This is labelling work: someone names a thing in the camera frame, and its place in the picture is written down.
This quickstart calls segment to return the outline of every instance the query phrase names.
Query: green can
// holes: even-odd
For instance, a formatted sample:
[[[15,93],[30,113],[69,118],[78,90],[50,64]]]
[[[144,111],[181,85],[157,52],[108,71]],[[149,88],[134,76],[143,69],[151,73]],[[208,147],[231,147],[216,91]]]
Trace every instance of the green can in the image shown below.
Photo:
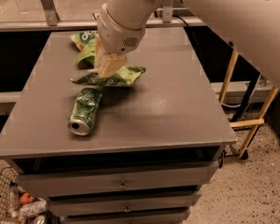
[[[96,89],[85,88],[77,96],[68,118],[68,129],[76,135],[87,135],[95,125],[103,95]]]

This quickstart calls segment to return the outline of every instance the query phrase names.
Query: wooden stick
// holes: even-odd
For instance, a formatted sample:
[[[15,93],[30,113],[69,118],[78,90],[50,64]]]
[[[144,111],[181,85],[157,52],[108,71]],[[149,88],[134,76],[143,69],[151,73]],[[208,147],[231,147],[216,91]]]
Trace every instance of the wooden stick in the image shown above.
[[[239,53],[234,49],[232,52],[230,63],[228,65],[228,69],[227,69],[227,72],[225,75],[225,79],[224,79],[224,83],[223,83],[220,95],[218,96],[218,101],[220,102],[221,105],[224,102],[227,88],[231,82],[232,73],[233,73],[234,67],[236,65],[238,56],[239,56]]]
[[[259,112],[259,119],[263,119],[264,115],[268,111],[268,108],[270,107],[270,104],[273,101],[273,99],[276,97],[277,93],[278,93],[278,89],[275,86],[273,86],[272,89],[270,90],[269,95],[266,98],[266,100],[265,100],[265,102],[264,102],[260,112]],[[251,142],[255,132],[258,129],[258,126],[259,126],[258,124],[252,126],[249,134],[245,138],[245,140],[244,140],[244,142],[242,144],[242,147],[241,147],[241,149],[239,151],[239,158],[242,158],[242,156],[243,156],[243,154],[245,152],[245,149],[250,144],[250,142]]]
[[[231,127],[239,128],[244,126],[260,125],[260,124],[264,124],[264,119],[252,119],[252,120],[231,122]]]

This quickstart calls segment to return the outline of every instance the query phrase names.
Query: dark drawer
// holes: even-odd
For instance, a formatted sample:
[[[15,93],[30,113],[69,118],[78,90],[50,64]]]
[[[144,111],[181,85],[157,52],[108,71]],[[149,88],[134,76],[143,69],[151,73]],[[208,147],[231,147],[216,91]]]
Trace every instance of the dark drawer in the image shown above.
[[[49,210],[58,217],[130,213],[149,209],[189,207],[196,204],[200,196],[199,191],[190,188],[108,192],[52,199]]]
[[[179,223],[189,216],[189,209],[167,209],[160,211],[137,212],[116,215],[94,215],[84,217],[68,217],[68,224],[149,224]]]
[[[54,197],[137,189],[160,189],[205,184],[217,161],[174,165],[83,171],[45,175],[20,175],[17,182],[36,197]]]

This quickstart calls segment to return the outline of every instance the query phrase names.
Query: drawer knob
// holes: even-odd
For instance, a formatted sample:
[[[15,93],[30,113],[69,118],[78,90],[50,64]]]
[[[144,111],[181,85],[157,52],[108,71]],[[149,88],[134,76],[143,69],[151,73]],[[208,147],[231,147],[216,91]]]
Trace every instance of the drawer knob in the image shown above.
[[[119,190],[126,190],[128,188],[128,186],[124,183],[124,181],[121,182],[121,184],[119,185]]]
[[[130,212],[132,212],[132,210],[131,210],[131,208],[130,208],[129,206],[126,206],[126,207],[124,208],[123,212],[125,212],[125,213],[130,213]]]

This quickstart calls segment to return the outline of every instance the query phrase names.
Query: desk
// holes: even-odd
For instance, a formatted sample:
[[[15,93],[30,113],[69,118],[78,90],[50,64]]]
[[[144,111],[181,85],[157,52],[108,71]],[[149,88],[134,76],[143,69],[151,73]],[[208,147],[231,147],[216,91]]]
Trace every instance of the desk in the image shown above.
[[[128,54],[147,71],[130,89],[101,88],[88,136],[67,129],[82,89],[69,78],[85,73],[70,34],[51,34],[0,135],[0,158],[70,223],[186,219],[236,138],[183,28],[147,29]]]

